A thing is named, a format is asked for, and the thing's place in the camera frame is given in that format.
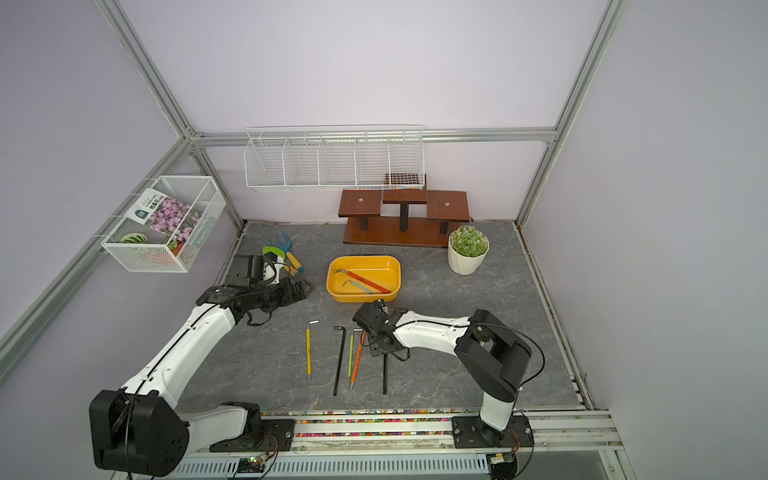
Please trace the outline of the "green hex key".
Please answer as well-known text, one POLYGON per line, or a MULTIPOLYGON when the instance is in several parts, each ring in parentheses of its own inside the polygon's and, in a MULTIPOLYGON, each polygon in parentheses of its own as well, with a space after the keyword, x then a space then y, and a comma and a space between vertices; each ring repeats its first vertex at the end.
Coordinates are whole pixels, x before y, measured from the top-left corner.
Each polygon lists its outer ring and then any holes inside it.
POLYGON ((350 335, 350 345, 349 345, 349 359, 348 359, 348 378, 350 385, 354 382, 354 363, 355 363, 355 337, 357 333, 365 333, 361 328, 353 328, 351 335, 350 335))

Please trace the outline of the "orange hex key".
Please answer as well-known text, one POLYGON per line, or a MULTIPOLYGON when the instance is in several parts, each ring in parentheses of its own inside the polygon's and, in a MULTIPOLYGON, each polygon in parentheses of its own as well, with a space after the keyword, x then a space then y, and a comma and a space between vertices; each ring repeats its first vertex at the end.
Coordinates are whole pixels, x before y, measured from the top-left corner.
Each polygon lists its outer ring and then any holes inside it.
POLYGON ((352 375, 351 375, 351 381, 350 381, 350 389, 354 389, 354 386, 355 386, 356 381, 357 381, 358 372, 359 372, 359 368, 360 368, 360 361, 361 361, 361 358, 362 358, 362 353, 363 353, 363 350, 364 350, 364 343, 365 343, 366 336, 367 336, 367 332, 362 330, 362 329, 360 329, 360 333, 361 333, 361 335, 360 335, 360 339, 359 339, 357 350, 356 350, 355 357, 354 357, 354 363, 353 363, 353 369, 352 369, 352 375))

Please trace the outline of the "blue hex key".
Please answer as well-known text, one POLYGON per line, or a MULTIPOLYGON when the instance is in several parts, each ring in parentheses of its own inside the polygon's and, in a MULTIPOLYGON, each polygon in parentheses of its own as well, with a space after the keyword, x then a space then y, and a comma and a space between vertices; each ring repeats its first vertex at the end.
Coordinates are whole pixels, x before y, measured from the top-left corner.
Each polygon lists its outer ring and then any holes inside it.
POLYGON ((376 294, 375 290, 354 280, 345 280, 342 284, 342 293, 345 295, 376 294))

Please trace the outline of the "red hex key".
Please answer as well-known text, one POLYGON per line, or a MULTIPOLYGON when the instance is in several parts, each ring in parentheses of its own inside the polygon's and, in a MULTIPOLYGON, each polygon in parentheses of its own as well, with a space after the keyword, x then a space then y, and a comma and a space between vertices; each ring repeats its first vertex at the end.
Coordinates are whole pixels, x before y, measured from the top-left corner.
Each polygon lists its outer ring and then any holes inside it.
POLYGON ((389 293, 392 292, 391 290, 385 288, 384 286, 379 285, 379 284, 373 282, 372 280, 367 279, 365 277, 362 277, 362 276, 358 275, 357 273, 351 272, 351 271, 349 271, 347 269, 336 269, 336 270, 333 270, 333 273, 335 273, 335 274, 337 274, 337 273, 344 273, 344 274, 348 275, 349 277, 351 277, 353 279, 356 279, 356 280, 359 280, 359 281, 361 281, 361 282, 363 282, 363 283, 365 283, 365 284, 375 288, 376 290, 378 290, 379 292, 384 293, 384 294, 389 294, 389 293))

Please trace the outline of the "yellow hex key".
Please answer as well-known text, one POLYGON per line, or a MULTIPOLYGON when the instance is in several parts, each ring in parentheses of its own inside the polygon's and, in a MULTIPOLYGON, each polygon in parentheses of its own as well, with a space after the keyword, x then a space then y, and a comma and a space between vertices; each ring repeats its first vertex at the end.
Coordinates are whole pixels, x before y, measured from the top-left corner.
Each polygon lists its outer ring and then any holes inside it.
POLYGON ((307 360, 307 376, 308 380, 311 381, 312 375, 313 375, 313 360, 312 360, 312 340, 311 340, 311 328, 313 325, 317 325, 320 321, 318 319, 310 320, 307 323, 306 331, 305 331, 305 339, 306 339, 306 360, 307 360))

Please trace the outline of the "short black hex key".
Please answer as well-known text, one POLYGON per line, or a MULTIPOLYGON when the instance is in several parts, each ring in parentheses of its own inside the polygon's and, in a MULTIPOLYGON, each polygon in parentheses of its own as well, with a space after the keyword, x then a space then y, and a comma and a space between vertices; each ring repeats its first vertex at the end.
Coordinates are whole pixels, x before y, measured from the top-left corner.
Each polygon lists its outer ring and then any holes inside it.
POLYGON ((339 331, 341 333, 340 345, 339 345, 338 356, 337 356, 337 365, 336 365, 335 377, 334 377, 334 385, 333 385, 333 396, 337 396, 339 391, 339 382, 341 378, 342 361, 343 361, 344 349, 346 345, 347 330, 344 326, 341 326, 341 325, 334 325, 333 330, 339 331))

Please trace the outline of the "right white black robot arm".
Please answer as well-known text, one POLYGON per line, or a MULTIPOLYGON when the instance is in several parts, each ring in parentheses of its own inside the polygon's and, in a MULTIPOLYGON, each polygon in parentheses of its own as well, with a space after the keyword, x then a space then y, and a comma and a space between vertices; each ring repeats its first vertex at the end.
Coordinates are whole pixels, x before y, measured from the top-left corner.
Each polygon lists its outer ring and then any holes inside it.
POLYGON ((444 318, 365 303, 353 317, 368 336, 373 356, 427 349, 460 361, 483 392, 480 413, 451 419, 457 449, 531 447, 534 436, 524 414, 513 412, 532 349, 520 334, 487 310, 444 318))

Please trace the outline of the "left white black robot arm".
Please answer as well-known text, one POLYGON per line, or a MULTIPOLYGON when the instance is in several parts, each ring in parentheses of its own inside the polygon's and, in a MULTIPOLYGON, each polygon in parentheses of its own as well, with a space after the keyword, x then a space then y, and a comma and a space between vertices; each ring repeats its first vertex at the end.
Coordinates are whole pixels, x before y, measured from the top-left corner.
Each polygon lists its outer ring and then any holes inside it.
POLYGON ((192 376, 219 341, 251 311, 268 313, 308 297, 314 285, 283 278, 276 284, 251 279, 212 286, 161 351, 117 390, 100 391, 89 405, 94 463, 129 476, 169 475, 192 452, 255 447, 278 451, 255 403, 226 402, 181 415, 176 407, 192 376))

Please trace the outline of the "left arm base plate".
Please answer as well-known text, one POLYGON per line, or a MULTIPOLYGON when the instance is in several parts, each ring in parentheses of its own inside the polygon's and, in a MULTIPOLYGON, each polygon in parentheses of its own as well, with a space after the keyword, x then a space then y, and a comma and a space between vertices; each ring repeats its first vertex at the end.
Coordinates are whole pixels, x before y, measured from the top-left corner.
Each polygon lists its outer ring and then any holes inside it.
POLYGON ((276 417, 261 418, 238 437, 222 440, 210 452, 287 452, 291 449, 296 422, 276 417))

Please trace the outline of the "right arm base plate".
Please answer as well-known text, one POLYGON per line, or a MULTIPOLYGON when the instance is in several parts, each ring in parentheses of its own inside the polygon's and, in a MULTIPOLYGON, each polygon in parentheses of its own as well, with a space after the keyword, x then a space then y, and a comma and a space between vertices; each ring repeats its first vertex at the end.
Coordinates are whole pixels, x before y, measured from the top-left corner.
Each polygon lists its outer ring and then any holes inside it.
POLYGON ((509 418, 507 426, 496 430, 478 415, 451 418, 451 434, 457 449, 520 448, 534 445, 533 430, 524 414, 509 418))

